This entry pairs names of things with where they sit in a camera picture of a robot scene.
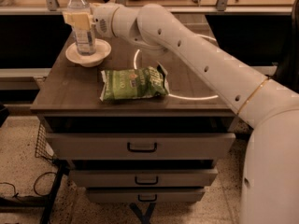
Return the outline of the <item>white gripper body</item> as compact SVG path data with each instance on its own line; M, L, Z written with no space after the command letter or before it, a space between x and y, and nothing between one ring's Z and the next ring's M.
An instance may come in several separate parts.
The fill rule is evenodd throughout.
M116 37L113 24L117 11L122 5L114 3L92 4L92 15L95 22L95 28L102 37Z

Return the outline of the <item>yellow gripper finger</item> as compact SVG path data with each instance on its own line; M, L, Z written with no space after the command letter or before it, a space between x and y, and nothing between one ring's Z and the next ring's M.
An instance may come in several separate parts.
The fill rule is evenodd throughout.
M88 12L70 12L63 13L64 22L74 28L89 31L93 27L93 16Z

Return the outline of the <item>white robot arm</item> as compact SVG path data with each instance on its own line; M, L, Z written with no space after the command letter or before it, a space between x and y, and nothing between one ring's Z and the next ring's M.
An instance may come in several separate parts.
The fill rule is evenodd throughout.
M253 132L242 181L240 224L299 224L299 95L186 28L167 9L107 3L66 11L65 23L95 28L153 53L174 52Z

